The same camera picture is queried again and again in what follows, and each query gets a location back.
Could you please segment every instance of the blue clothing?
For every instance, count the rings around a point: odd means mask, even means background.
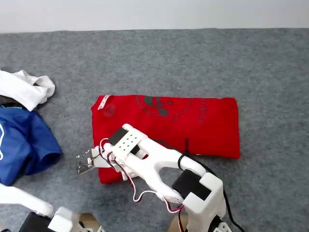
[[[21,169],[27,175],[55,164],[61,148],[34,111],[0,108],[0,183],[11,185]]]

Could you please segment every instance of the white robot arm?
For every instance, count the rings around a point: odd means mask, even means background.
[[[77,157],[79,174],[95,167],[112,166],[122,172],[124,180],[139,176],[159,199],[184,206],[189,215],[189,232],[231,231],[221,221],[226,213],[222,180],[206,172],[200,163],[165,148],[129,124],[124,124],[103,147],[100,144],[99,148]],[[170,187],[159,175],[163,167],[185,171]]]
[[[0,204],[19,204],[32,211],[20,232],[94,232],[92,229],[82,228],[78,216],[64,207],[60,207],[52,217],[52,205],[15,187],[0,184]],[[97,232],[103,232],[103,229],[100,228]]]

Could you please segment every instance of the white towel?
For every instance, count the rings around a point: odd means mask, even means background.
[[[0,95],[10,97],[32,111],[55,92],[55,85],[48,76],[31,76],[24,70],[9,73],[0,70]]]

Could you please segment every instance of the folded red shirt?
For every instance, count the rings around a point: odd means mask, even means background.
[[[188,148],[190,154],[239,158],[234,98],[102,95],[91,110],[94,146],[128,123],[151,139],[164,141],[182,152]],[[112,168],[99,168],[99,177],[104,184],[122,180],[122,175]]]

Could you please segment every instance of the carpet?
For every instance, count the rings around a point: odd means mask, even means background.
[[[92,212],[107,232],[166,231],[165,204],[132,201],[128,182],[77,176],[93,144],[90,107],[100,94],[235,97],[241,158],[202,157],[223,180],[246,231],[309,230],[309,29],[199,29],[0,35],[0,68],[48,75],[56,93],[38,110],[63,149],[50,169],[15,183],[52,204]],[[163,170],[169,184],[177,170]],[[140,193],[148,189],[135,180]],[[28,210],[0,206],[18,231]],[[225,217],[232,231],[238,231]]]

